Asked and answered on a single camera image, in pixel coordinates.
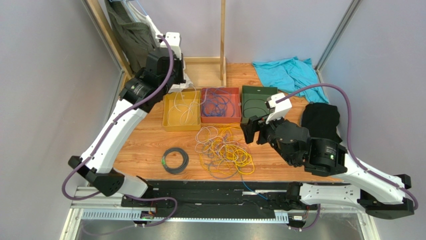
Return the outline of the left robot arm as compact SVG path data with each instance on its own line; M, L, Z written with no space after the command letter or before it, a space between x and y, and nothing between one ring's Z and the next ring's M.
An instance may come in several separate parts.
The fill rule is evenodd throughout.
M183 54L166 47L151 51L146 66L126 82L113 113L95 141L68 165L106 197L116 193L141 198L150 186L140 176L114 169L118 153L136 126L173 86L185 84Z

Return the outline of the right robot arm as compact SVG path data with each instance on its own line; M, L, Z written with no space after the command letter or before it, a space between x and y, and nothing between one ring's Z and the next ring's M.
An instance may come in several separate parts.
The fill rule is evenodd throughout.
M270 145L293 167L319 177L334 177L343 185L315 185L292 182L284 197L287 210L330 204L352 207L385 220L415 213L416 204L408 198L411 179L406 174L389 175L353 159L347 149L327 139L311 137L308 129L286 119L266 121L251 117L240 124L246 143Z

